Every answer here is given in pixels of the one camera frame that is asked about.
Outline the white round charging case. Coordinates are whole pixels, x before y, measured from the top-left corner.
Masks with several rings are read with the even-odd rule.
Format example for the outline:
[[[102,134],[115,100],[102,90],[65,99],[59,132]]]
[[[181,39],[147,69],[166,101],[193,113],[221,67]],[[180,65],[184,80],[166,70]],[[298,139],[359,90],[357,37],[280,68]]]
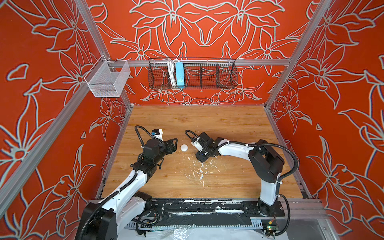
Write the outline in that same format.
[[[188,150],[188,146],[183,144],[183,145],[180,146],[180,149],[181,149],[182,152],[186,152]]]

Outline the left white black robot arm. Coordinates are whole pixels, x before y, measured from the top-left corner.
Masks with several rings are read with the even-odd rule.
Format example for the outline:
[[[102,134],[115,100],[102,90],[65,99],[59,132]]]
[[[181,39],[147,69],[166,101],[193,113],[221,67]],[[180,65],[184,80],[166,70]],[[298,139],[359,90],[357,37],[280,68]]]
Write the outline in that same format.
[[[152,197],[140,192],[140,188],[161,168],[165,156],[177,150],[178,139],[163,140],[161,129],[147,134],[150,139],[146,142],[139,137],[143,151],[123,183],[106,198],[89,203],[84,209],[77,240],[116,240],[131,222],[136,227],[153,227],[160,221],[160,213],[152,207]]]

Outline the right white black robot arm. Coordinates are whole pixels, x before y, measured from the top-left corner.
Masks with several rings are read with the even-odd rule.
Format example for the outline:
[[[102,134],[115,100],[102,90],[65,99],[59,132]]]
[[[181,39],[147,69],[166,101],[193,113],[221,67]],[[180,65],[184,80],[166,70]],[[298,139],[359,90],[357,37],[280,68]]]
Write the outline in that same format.
[[[190,131],[185,131],[193,146],[198,150],[196,158],[205,162],[208,158],[216,156],[231,156],[249,161],[258,177],[261,179],[261,192],[258,198],[258,209],[262,216],[271,216],[278,205],[278,197],[282,180],[299,168],[297,156],[281,145],[259,140],[256,143],[242,143],[229,141],[224,138],[212,139],[205,132],[199,136]],[[283,174],[284,159],[275,151],[279,148],[288,153],[293,161],[293,167]]]

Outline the light blue power strip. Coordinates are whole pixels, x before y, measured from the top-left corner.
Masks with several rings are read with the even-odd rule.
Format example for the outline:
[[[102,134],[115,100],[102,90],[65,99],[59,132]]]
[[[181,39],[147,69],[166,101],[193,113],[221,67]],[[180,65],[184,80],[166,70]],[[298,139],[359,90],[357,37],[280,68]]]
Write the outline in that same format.
[[[185,87],[184,63],[176,62],[175,70],[176,70],[177,87],[180,89],[183,89]]]

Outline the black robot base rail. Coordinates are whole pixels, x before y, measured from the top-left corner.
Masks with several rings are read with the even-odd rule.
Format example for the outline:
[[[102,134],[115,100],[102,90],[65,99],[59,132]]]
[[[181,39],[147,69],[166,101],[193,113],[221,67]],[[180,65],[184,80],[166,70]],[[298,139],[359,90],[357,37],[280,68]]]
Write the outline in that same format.
[[[127,229],[139,232],[181,228],[278,231],[286,223],[287,213],[280,201],[268,206],[256,199],[155,198],[150,212],[139,218],[141,224],[130,222]]]

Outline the clear plastic wall bin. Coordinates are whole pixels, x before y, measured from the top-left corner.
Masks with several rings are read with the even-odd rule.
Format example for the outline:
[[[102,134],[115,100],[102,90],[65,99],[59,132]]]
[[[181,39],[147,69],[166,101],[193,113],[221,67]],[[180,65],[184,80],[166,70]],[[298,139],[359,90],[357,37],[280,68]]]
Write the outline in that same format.
[[[85,82],[97,98],[118,98],[130,75],[128,61],[108,61],[101,56],[85,76]]]

